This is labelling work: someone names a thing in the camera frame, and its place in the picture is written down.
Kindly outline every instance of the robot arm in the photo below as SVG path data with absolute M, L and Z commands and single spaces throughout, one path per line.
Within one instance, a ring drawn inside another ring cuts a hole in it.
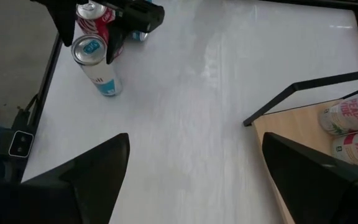
M 56 28 L 66 46 L 70 46 L 74 38 L 76 5 L 86 4 L 88 0 L 31 0 L 47 7 Z M 119 17 L 108 24 L 109 43 L 106 55 L 107 63 L 113 60 L 114 52 L 121 47 L 124 39 L 134 30 L 149 33 L 164 20 L 165 11 L 144 0 L 95 0 L 97 3 L 119 11 Z

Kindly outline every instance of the white surface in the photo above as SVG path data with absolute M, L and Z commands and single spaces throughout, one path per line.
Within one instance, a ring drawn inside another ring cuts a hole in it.
M 156 1 L 165 21 L 116 60 L 101 96 L 62 48 L 24 180 L 129 133 L 111 223 L 278 223 L 252 128 L 242 121 L 293 82 L 358 70 L 351 11 L 262 1 Z M 279 109 L 339 98 L 358 82 Z

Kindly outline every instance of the blue and white can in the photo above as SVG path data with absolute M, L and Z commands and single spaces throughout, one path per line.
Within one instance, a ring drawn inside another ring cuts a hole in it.
M 100 93 L 105 96 L 114 96 L 122 91 L 122 85 L 112 65 L 108 65 L 104 60 L 106 52 L 105 41 L 96 34 L 79 37 L 71 46 L 74 60 Z

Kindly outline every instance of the wooden board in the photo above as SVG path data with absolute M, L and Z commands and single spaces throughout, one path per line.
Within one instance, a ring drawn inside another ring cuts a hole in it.
M 339 102 L 340 100 L 334 100 L 316 105 L 304 106 L 292 110 L 266 114 L 256 119 L 252 125 L 257 132 L 260 152 L 262 153 L 264 133 L 273 132 L 327 155 L 331 155 L 331 141 L 333 137 L 320 127 L 318 123 L 318 114 L 322 110 Z M 271 177 L 270 181 L 273 185 L 274 193 L 283 215 L 284 222 L 288 224 L 295 223 Z

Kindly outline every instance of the gray floor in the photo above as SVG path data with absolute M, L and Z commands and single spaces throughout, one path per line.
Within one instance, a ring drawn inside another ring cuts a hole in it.
M 0 125 L 38 92 L 56 36 L 47 10 L 29 0 L 0 0 Z

